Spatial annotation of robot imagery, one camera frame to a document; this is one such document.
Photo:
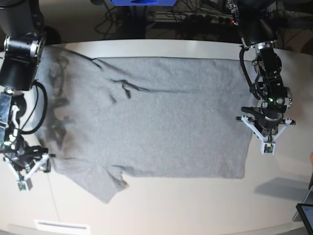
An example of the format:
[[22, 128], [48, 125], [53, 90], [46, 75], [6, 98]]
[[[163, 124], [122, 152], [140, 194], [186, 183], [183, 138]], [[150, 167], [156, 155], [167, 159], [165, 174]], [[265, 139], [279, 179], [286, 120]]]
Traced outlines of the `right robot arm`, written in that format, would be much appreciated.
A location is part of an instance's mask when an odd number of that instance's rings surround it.
[[[34, 134], [42, 126], [48, 108], [45, 87], [35, 80], [46, 41], [44, 17], [37, 0], [2, 0], [0, 25], [6, 34], [0, 68], [0, 152], [19, 174], [51, 171], [48, 149], [30, 146], [24, 135]], [[42, 115], [32, 130], [25, 131], [21, 117], [26, 113], [24, 92], [35, 88], [43, 93]]]

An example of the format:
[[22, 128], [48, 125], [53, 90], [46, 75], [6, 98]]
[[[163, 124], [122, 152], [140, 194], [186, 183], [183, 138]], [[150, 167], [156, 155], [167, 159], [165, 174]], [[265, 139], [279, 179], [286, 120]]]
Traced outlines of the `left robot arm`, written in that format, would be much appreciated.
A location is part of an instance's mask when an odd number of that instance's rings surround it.
[[[255, 127], [254, 133], [264, 137], [276, 135], [278, 126], [287, 123], [284, 115], [292, 105], [291, 91], [284, 86], [281, 77], [281, 59], [274, 52], [278, 36], [266, 10], [271, 3], [270, 0], [227, 1], [242, 40], [239, 54], [241, 68], [249, 92], [260, 101], [259, 107], [243, 107], [242, 111], [253, 116], [248, 123]], [[250, 79], [244, 63], [244, 54], [251, 48], [256, 51], [252, 61], [257, 73], [255, 80]]]

